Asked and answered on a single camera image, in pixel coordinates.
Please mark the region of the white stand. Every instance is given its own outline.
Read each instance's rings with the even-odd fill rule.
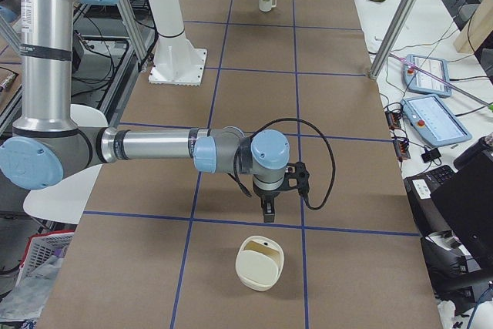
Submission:
[[[149,82],[200,85],[207,51],[186,38],[179,0],[149,0],[159,33]]]

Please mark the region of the table surface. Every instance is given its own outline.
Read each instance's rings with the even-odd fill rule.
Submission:
[[[391,23],[391,19],[400,0],[387,0],[383,3],[370,2],[369,0],[354,0],[354,2],[361,21],[361,27],[364,31],[368,51],[376,52]],[[396,51],[394,54],[405,57],[407,54],[412,53],[442,58],[448,61],[467,57],[458,62],[448,63],[450,77],[453,79],[463,79],[472,76],[485,76],[485,71],[474,56],[468,57],[468,54],[457,53],[455,51],[453,43],[458,35],[457,26],[441,0],[417,0],[393,47],[393,49],[403,50]],[[391,102],[400,102],[403,97],[419,96],[419,94],[406,91],[406,85],[402,79],[402,69],[401,62],[389,58],[388,74],[386,65],[378,76],[379,89]],[[386,77],[394,86],[386,82]],[[453,84],[486,102],[493,102],[493,85],[488,78],[453,82]],[[384,105],[387,104],[385,98],[382,98],[382,102]],[[480,106],[475,101],[455,91],[452,92],[452,97],[444,99],[444,102],[454,114],[469,112]],[[462,116],[459,118],[459,121],[471,133],[472,139],[459,143],[458,145],[439,148],[442,155],[442,163],[448,164],[453,168],[453,161],[457,156],[480,137],[493,132],[493,113],[486,108],[476,113]],[[405,129],[411,141],[421,145],[423,144],[421,137],[417,135],[408,123],[406,123]],[[411,160],[404,161],[402,165],[403,178],[415,175],[428,168],[428,164],[423,163],[421,160],[421,154],[423,152],[423,148],[411,144]]]
[[[264,224],[258,199],[191,161],[104,165],[39,328],[440,328],[354,0],[278,0],[268,13],[258,0],[180,3],[187,37],[209,51],[202,85],[142,74],[121,127],[254,131],[307,119],[334,148],[334,191],[320,211],[281,194],[276,223]],[[331,170],[323,140],[277,128],[291,160],[307,164],[315,205]],[[264,293],[234,269],[252,235],[285,254]]]

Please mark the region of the power adapter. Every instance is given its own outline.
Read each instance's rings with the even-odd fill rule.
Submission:
[[[441,153],[438,148],[433,148],[428,150],[428,148],[424,148],[424,153],[421,154],[421,158],[423,159],[423,163],[428,163],[436,160],[441,157]]]

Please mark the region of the black monitor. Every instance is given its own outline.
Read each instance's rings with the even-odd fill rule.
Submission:
[[[493,267],[492,154],[479,153],[431,193],[434,205],[483,269]]]

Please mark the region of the brown table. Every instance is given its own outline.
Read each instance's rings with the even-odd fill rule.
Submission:
[[[180,2],[188,38],[209,50],[202,85],[142,74],[121,127],[254,131],[298,116],[328,135],[334,191],[320,211],[284,193],[264,224],[257,198],[192,161],[105,165],[39,328],[440,328],[354,1],[278,0],[267,14],[258,0]],[[308,166],[315,205],[330,174],[323,141],[277,128]],[[286,256],[264,293],[234,269],[256,234]]]

